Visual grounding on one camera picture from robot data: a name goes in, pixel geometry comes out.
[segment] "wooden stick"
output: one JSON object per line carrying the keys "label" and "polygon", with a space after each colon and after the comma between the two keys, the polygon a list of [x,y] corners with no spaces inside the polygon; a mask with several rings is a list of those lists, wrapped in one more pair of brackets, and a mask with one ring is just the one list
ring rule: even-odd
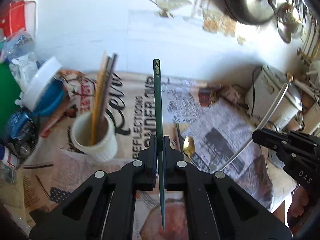
{"label": "wooden stick", "polygon": [[97,137],[97,127],[100,117],[101,101],[102,101],[102,92],[105,85],[106,79],[106,70],[108,64],[108,56],[106,52],[103,52],[102,60],[100,63],[100,70],[97,76],[97,87],[94,94],[94,107],[92,111],[92,120],[91,120],[91,145],[96,143]]}

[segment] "glue bottle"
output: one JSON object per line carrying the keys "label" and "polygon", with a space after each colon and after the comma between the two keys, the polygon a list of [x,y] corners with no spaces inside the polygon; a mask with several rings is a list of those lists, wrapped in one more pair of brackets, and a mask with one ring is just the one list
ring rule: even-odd
{"label": "glue bottle", "polygon": [[11,169],[18,169],[19,159],[15,155],[13,155],[6,146],[2,144],[0,144],[0,160],[4,165],[8,166]]}

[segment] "white ceramic cup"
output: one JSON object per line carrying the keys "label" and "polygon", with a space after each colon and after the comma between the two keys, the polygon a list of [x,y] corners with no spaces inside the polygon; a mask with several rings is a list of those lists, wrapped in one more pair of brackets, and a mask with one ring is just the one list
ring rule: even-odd
{"label": "white ceramic cup", "polygon": [[85,112],[76,118],[71,129],[71,141],[80,151],[97,163],[111,160],[117,153],[118,145],[115,127],[109,115],[105,113],[105,122],[97,132],[98,143],[90,146],[92,112]]}

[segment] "plastic bag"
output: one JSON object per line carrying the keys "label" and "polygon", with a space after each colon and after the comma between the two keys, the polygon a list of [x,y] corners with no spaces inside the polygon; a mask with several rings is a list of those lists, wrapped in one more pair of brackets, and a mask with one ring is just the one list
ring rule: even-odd
{"label": "plastic bag", "polygon": [[25,92],[26,87],[38,71],[36,56],[30,52],[22,57],[14,58],[9,64],[9,68],[21,91]]}
{"label": "plastic bag", "polygon": [[6,61],[8,64],[11,63],[12,59],[21,57],[23,55],[32,52],[35,47],[31,35],[25,30],[21,29],[18,32],[10,35],[1,51],[0,62]]}

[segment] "green cloth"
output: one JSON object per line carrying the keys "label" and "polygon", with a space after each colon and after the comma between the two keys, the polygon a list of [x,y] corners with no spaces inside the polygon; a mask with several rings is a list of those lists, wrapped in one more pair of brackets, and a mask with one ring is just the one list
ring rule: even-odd
{"label": "green cloth", "polygon": [[14,80],[8,64],[0,64],[0,136],[10,115],[18,108],[14,101],[19,99],[21,89]]}

